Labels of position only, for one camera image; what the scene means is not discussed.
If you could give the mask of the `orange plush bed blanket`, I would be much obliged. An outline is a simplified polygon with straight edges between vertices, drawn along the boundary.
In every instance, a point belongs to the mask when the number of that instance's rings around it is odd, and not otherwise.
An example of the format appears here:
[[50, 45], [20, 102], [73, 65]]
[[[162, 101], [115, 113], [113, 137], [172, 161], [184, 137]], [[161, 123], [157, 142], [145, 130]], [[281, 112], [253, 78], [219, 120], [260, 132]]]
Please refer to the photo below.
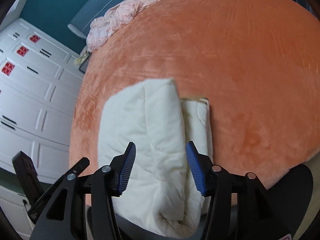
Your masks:
[[69, 161], [98, 164], [105, 102], [148, 79], [209, 101], [213, 153], [266, 187], [319, 152], [319, 20], [291, 0], [161, 0], [97, 49], [76, 103]]

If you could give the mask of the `red paper cutout decoration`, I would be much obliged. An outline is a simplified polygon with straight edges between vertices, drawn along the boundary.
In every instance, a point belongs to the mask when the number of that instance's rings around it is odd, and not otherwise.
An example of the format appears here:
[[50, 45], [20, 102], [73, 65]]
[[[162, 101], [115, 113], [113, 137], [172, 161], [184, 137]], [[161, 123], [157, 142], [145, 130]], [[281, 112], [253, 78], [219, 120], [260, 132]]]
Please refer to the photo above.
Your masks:
[[5, 74], [6, 76], [9, 76], [12, 73], [12, 71], [14, 70], [14, 68], [15, 68], [15, 65], [13, 63], [6, 62], [4, 64], [4, 66], [1, 68], [1, 72], [3, 74]]
[[38, 35], [36, 35], [36, 34], [34, 34], [34, 35], [32, 35], [31, 37], [29, 37], [29, 40], [30, 40], [31, 42], [33, 42], [33, 43], [37, 43], [40, 39], [41, 39], [41, 38], [40, 38]]
[[29, 51], [29, 49], [27, 47], [20, 46], [20, 48], [17, 49], [16, 53], [18, 55], [20, 55], [21, 57], [24, 57], [27, 54], [28, 51]]

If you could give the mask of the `white panelled wardrobe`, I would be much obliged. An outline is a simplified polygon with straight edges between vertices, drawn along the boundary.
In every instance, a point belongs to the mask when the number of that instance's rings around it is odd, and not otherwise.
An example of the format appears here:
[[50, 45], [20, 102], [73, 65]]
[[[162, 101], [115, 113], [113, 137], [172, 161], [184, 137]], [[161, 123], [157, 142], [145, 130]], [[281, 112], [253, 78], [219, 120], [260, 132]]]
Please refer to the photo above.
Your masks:
[[[32, 35], [41, 39], [29, 40]], [[20, 46], [29, 49], [24, 57]], [[1, 168], [13, 172], [20, 151], [31, 157], [39, 180], [53, 183], [69, 168], [74, 109], [84, 75], [77, 54], [23, 19], [1, 32]]]

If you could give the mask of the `cream white puffer jacket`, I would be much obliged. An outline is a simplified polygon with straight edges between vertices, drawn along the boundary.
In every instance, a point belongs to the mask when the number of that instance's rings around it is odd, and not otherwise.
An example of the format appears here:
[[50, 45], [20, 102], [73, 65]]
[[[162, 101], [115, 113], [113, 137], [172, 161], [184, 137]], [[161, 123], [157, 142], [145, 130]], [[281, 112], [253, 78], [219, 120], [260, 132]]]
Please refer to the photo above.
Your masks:
[[111, 96], [100, 120], [99, 166], [123, 154], [130, 142], [136, 146], [127, 188], [113, 199], [116, 214], [164, 237], [194, 234], [208, 203], [188, 166], [190, 141], [212, 155], [209, 101], [181, 98], [174, 79], [148, 79]]

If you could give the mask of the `yellow items on nightstand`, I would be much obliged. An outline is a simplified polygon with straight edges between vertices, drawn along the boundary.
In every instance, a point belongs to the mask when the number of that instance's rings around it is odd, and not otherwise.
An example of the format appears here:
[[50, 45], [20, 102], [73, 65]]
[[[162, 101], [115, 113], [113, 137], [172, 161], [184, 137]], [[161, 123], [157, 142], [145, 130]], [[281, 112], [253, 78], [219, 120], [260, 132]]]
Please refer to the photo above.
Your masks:
[[90, 57], [90, 55], [91, 53], [86, 50], [83, 53], [81, 53], [81, 55], [78, 58], [75, 59], [74, 63], [80, 67]]

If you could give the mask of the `pink floral quilt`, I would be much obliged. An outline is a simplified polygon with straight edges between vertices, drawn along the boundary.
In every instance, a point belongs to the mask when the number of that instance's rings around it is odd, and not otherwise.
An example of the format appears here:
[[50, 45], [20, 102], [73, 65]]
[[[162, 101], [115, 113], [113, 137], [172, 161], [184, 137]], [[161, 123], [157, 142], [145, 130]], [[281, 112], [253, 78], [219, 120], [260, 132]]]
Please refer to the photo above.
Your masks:
[[96, 17], [90, 24], [86, 38], [87, 51], [92, 53], [102, 47], [120, 28], [159, 1], [161, 0], [124, 0], [108, 9], [103, 16]]

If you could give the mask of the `blue upholstered headboard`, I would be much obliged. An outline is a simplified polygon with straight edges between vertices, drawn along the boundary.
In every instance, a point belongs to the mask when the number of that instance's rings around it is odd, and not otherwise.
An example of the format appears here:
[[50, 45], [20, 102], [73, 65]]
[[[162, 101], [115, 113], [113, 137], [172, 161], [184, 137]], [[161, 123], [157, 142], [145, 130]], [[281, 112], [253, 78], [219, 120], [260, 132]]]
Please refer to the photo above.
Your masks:
[[90, 31], [91, 22], [97, 17], [104, 16], [108, 9], [122, 1], [124, 0], [88, 0], [68, 24], [68, 29], [85, 40]]

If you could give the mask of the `dark blue nightstand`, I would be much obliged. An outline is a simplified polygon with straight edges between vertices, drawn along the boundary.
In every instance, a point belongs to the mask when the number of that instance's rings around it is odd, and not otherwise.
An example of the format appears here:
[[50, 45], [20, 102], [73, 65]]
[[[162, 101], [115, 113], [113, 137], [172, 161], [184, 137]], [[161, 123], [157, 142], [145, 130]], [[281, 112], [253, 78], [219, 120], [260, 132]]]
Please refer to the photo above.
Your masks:
[[90, 57], [84, 62], [83, 65], [81, 65], [79, 67], [79, 71], [82, 72], [82, 74], [85, 74], [86, 73], [86, 70], [87, 70], [87, 67], [88, 67], [88, 64], [89, 64], [89, 59]]

